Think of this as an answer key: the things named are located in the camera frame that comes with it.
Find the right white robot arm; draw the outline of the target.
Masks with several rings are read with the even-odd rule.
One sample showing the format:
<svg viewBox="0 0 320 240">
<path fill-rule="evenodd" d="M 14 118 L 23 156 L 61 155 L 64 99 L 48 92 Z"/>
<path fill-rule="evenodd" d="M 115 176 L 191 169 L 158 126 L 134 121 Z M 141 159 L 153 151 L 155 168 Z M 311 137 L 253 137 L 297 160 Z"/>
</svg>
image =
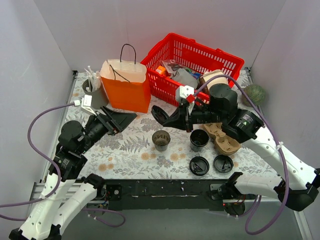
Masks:
<svg viewBox="0 0 320 240">
<path fill-rule="evenodd" d="M 268 163 L 276 177 L 264 178 L 235 172 L 221 185 L 217 194 L 237 199 L 253 194 L 278 199 L 294 211 L 302 211 L 319 194 L 320 170 L 298 159 L 285 146 L 276 143 L 270 130 L 253 112 L 238 108 L 238 95 L 227 84 L 209 89 L 209 103 L 196 99 L 196 105 L 183 99 L 173 114 L 152 107 L 152 115 L 164 127 L 191 132 L 194 124 L 221 123 L 222 131 L 249 148 Z"/>
</svg>

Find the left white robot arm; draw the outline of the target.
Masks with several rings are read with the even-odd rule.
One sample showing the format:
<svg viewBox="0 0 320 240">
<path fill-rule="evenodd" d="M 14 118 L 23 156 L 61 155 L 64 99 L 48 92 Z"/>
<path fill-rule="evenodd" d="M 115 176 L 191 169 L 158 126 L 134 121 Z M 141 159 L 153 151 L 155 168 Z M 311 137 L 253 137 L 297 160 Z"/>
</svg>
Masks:
<svg viewBox="0 0 320 240">
<path fill-rule="evenodd" d="M 105 135 L 121 133 L 137 117 L 135 113 L 116 112 L 105 106 L 101 110 L 94 111 L 85 126 L 76 120 L 62 126 L 43 190 L 27 219 L 11 231 L 9 239 L 60 240 L 73 218 L 91 200 L 106 196 L 105 179 L 92 173 L 63 202 L 87 162 L 84 154 Z"/>
</svg>

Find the black paper coffee cup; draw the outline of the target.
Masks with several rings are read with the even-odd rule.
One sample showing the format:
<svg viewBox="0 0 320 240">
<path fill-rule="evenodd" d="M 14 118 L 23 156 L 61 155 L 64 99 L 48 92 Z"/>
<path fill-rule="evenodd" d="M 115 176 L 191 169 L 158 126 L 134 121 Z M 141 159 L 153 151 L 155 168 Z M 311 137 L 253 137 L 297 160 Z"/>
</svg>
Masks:
<svg viewBox="0 0 320 240">
<path fill-rule="evenodd" d="M 195 152 L 200 152 L 209 142 L 209 135 L 203 129 L 193 130 L 190 134 L 190 148 Z"/>
</svg>

